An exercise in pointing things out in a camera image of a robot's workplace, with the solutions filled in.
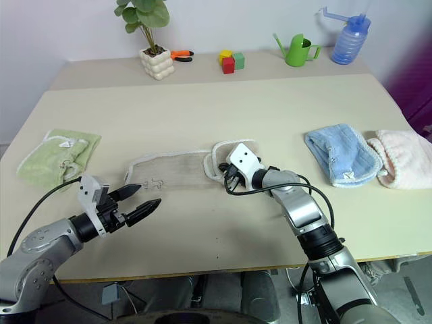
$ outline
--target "pink towel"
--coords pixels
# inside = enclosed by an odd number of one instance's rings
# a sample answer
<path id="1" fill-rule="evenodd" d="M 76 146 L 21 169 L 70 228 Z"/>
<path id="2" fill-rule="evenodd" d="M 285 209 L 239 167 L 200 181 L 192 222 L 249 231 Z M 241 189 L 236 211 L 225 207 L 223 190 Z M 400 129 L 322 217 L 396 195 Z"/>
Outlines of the pink towel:
<path id="1" fill-rule="evenodd" d="M 432 143 L 413 130 L 378 130 L 367 141 L 383 160 L 378 180 L 393 189 L 432 188 Z"/>

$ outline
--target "table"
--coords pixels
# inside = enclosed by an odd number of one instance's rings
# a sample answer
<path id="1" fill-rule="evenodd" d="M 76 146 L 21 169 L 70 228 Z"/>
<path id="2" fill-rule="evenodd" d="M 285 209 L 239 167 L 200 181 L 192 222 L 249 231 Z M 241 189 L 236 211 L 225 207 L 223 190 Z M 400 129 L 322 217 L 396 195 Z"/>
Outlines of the table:
<path id="1" fill-rule="evenodd" d="M 373 130 L 410 129 L 362 63 L 357 61 L 350 70 L 349 65 L 331 65 L 324 55 L 307 63 L 302 75 L 274 52 L 245 56 L 244 71 L 224 76 L 216 55 L 196 55 L 198 67 L 176 64 L 175 74 L 162 82 L 131 69 L 134 62 L 139 64 L 135 59 L 67 66 L 0 161 L 1 258 L 24 216 L 45 193 L 18 179 L 16 167 L 52 128 L 102 136 L 87 172 L 107 180 L 112 189 L 123 184 L 129 163 L 145 154 L 209 149 L 221 140 L 254 138 L 265 165 L 306 175 L 328 195 L 335 230 L 356 259 L 432 251 L 432 190 L 390 190 L 377 180 L 359 188 L 334 188 L 304 144 L 309 130 L 339 123 L 354 126 L 366 137 Z M 260 57 L 269 68 L 252 64 L 263 61 Z M 318 62 L 313 76 L 312 64 Z M 205 66 L 209 74 L 203 76 Z M 52 196 L 23 235 L 81 213 L 76 192 L 70 188 Z M 61 266 L 58 277 L 111 281 L 306 262 L 279 205 L 264 194 L 234 197 L 222 187 L 191 188 L 137 193 L 121 207 L 132 209 L 158 197 L 163 202 L 150 217 L 87 243 Z M 323 201 L 316 199 L 326 213 Z"/>

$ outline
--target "pliers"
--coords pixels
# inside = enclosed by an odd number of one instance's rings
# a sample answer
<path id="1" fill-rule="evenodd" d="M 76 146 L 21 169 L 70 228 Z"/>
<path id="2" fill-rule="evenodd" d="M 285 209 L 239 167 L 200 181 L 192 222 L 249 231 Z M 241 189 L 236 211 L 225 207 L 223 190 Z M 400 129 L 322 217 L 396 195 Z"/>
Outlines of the pliers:
<path id="1" fill-rule="evenodd" d="M 194 52 L 192 51 L 173 51 L 171 52 L 171 58 L 179 61 L 179 62 L 191 62 L 192 58 L 190 56 L 193 56 Z"/>

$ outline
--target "cable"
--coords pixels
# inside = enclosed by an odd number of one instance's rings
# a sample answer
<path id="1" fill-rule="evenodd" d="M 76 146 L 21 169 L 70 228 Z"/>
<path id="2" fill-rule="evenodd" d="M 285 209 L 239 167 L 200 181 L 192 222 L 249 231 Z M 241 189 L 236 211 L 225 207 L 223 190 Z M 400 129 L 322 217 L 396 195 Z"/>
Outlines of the cable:
<path id="1" fill-rule="evenodd" d="M 233 196 L 246 196 L 248 194 L 258 194 L 259 192 L 265 192 L 265 191 L 270 191 L 272 189 L 278 189 L 278 188 L 282 188 L 282 187 L 305 187 L 305 188 L 309 188 L 313 191 L 315 191 L 316 193 L 318 193 L 321 197 L 323 197 L 325 203 L 327 204 L 327 208 L 329 209 L 329 213 L 330 213 L 330 226 L 331 228 L 334 229 L 335 227 L 335 217 L 334 217 L 334 213 L 333 213 L 333 207 L 331 206 L 330 200 L 327 198 L 327 196 L 318 188 L 311 186 L 310 184 L 300 184 L 298 182 L 288 182 L 286 184 L 276 184 L 274 186 L 269 186 L 269 187 L 265 187 L 265 188 L 261 188 L 261 189 L 255 189 L 255 190 L 250 190 L 250 191 L 243 191 L 243 192 L 234 192 L 232 191 L 229 187 L 228 187 L 228 178 L 225 176 L 225 179 L 223 181 L 223 185 L 225 186 L 225 190 L 228 194 L 232 194 Z"/>
<path id="2" fill-rule="evenodd" d="M 78 177 L 76 179 L 67 181 L 57 187 L 55 187 L 54 189 L 51 189 L 50 191 L 48 191 L 48 193 L 46 193 L 41 199 L 39 199 L 39 201 L 33 206 L 32 210 L 29 212 L 29 214 L 26 216 L 26 218 L 24 218 L 24 220 L 22 221 L 20 227 L 18 228 L 18 231 L 16 232 L 15 236 L 12 239 L 11 245 L 9 247 L 9 250 L 7 251 L 7 256 L 9 257 L 13 252 L 14 252 L 14 248 L 15 248 L 15 244 L 18 241 L 18 238 L 20 237 L 20 234 L 22 232 L 22 230 L 24 229 L 24 227 L 26 226 L 26 224 L 28 223 L 28 221 L 30 220 L 30 218 L 33 216 L 34 212 L 38 209 L 38 207 L 43 203 L 43 201 L 45 199 L 47 199 L 50 195 L 52 195 L 54 192 L 56 192 L 57 190 L 66 187 L 70 184 L 73 184 L 74 182 L 79 182 L 81 181 L 81 177 Z"/>
<path id="3" fill-rule="evenodd" d="M 300 290 L 292 283 L 292 280 L 291 280 L 291 278 L 290 278 L 290 272 L 288 271 L 288 268 L 285 268 L 285 272 L 286 272 L 286 276 L 287 276 L 287 278 L 288 278 L 288 281 L 290 282 L 290 285 L 291 285 L 291 287 L 296 291 L 296 292 L 300 292 Z M 315 286 L 316 286 L 317 284 L 314 282 L 314 284 L 313 284 L 313 286 L 312 287 L 310 287 L 309 289 L 307 289 L 307 290 L 303 290 L 302 292 L 311 292 L 312 290 L 314 290 L 315 289 Z"/>
<path id="4" fill-rule="evenodd" d="M 54 301 L 54 302 L 48 302 L 48 303 L 46 303 L 46 304 L 41 304 L 41 305 L 39 306 L 39 310 L 41 311 L 41 310 L 43 310 L 43 309 L 46 309 L 46 308 L 48 308 L 48 307 L 51 307 L 51 306 L 57 305 L 57 304 L 59 304 L 59 303 L 61 303 L 61 302 L 64 302 L 64 301 L 66 301 L 66 299 L 59 299 L 59 300 L 56 300 L 56 301 Z"/>
<path id="5" fill-rule="evenodd" d="M 61 294 L 66 298 L 66 300 L 72 304 L 74 304 L 75 306 L 77 306 L 78 308 L 81 308 L 82 310 L 93 314 L 94 316 L 99 317 L 100 319 L 104 319 L 106 321 L 110 321 L 111 319 L 109 317 L 106 317 L 105 315 L 102 315 L 101 313 L 98 313 L 95 310 L 92 310 L 88 307 L 85 307 L 83 304 L 80 304 L 79 302 L 77 302 L 76 300 L 74 300 L 71 296 L 69 296 L 69 294 L 63 289 L 63 287 L 61 287 L 59 281 L 57 280 L 56 276 L 53 276 L 53 281 L 55 286 L 57 287 L 57 289 L 61 292 Z"/>
<path id="6" fill-rule="evenodd" d="M 14 248 L 16 245 L 16 242 L 18 241 L 18 238 L 20 237 L 22 230 L 24 229 L 24 227 L 27 225 L 28 221 L 30 220 L 30 218 L 33 216 L 34 212 L 39 208 L 39 206 L 44 202 L 45 199 L 47 199 L 50 195 L 52 195 L 54 192 L 58 191 L 59 189 L 62 189 L 63 187 L 69 186 L 70 184 L 73 184 L 74 182 L 79 182 L 81 181 L 81 177 L 78 177 L 76 179 L 64 182 L 62 184 L 60 184 L 59 186 L 55 187 L 54 189 L 51 189 L 50 191 L 48 191 L 48 193 L 46 193 L 41 199 L 39 199 L 39 201 L 33 206 L 32 210 L 27 214 L 26 218 L 24 218 L 24 220 L 22 221 L 20 227 L 18 228 L 18 231 L 15 233 L 15 236 L 12 239 L 11 245 L 9 246 L 9 250 L 7 251 L 7 256 L 9 257 L 10 255 L 12 255 L 12 253 L 14 252 Z M 94 316 L 97 316 L 101 319 L 104 319 L 106 321 L 110 321 L 111 319 L 99 314 L 98 312 L 85 307 L 84 305 L 80 304 L 79 302 L 77 302 L 76 300 L 74 300 L 71 296 L 68 295 L 67 292 L 65 292 L 65 290 L 61 287 L 59 281 L 57 280 L 56 276 L 53 276 L 53 281 L 55 286 L 57 287 L 57 289 L 61 292 L 61 294 L 65 297 L 65 299 L 68 302 L 71 302 L 72 304 L 74 304 L 75 306 L 81 308 L 82 310 L 89 312 L 90 314 L 93 314 Z"/>
<path id="7" fill-rule="evenodd" d="M 137 295 L 135 295 L 133 292 L 131 292 L 129 289 L 127 289 L 126 287 L 124 288 L 126 289 L 126 291 L 129 293 L 129 295 L 131 295 L 132 297 L 135 297 L 136 299 L 138 299 L 141 303 L 143 303 L 144 305 L 147 305 L 147 302 L 142 299 L 141 297 L 138 297 Z"/>
<path id="8" fill-rule="evenodd" d="M 315 272 L 313 273 L 313 283 L 314 283 L 314 285 L 317 285 L 318 284 L 318 281 L 317 281 L 317 275 L 315 274 Z M 319 319 L 320 319 L 320 321 L 321 321 L 321 324 L 327 324 L 328 322 L 327 322 L 327 316 L 324 314 L 324 312 L 323 312 L 323 308 L 320 306 L 320 304 L 319 303 L 317 303 L 317 310 L 318 310 L 318 315 L 319 315 Z"/>
<path id="9" fill-rule="evenodd" d="M 306 182 L 309 186 L 311 185 L 311 183 L 309 182 L 308 178 L 306 178 L 304 175 L 298 174 L 297 176 L 300 179 L 303 179 L 304 182 Z M 310 194 L 312 196 L 312 189 L 309 188 L 308 194 Z"/>
<path id="10" fill-rule="evenodd" d="M 128 291 L 126 290 L 125 287 L 121 287 L 121 288 L 123 289 L 124 293 L 125 293 L 126 296 L 128 297 L 128 300 L 130 301 L 130 304 L 131 304 L 132 307 L 134 308 L 134 312 L 135 312 L 135 314 L 138 314 L 138 311 L 136 310 L 135 304 L 134 304 L 134 302 L 132 301 L 132 299 L 130 298 Z"/>
<path id="11" fill-rule="evenodd" d="M 300 283 L 298 284 L 298 289 L 300 290 L 297 297 L 297 316 L 298 316 L 298 324 L 303 324 L 302 318 L 302 290 L 303 290 L 303 282 L 306 277 L 306 272 L 308 272 L 309 264 L 304 266 L 302 277 L 300 278 Z"/>

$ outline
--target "blue towel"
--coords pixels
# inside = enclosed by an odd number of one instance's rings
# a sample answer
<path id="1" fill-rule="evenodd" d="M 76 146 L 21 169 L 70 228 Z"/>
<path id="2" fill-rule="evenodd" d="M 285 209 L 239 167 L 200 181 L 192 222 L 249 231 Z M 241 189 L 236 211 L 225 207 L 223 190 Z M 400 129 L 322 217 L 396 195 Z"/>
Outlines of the blue towel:
<path id="1" fill-rule="evenodd" d="M 383 167 L 360 133 L 346 124 L 309 132 L 305 142 L 335 187 L 361 186 Z"/>

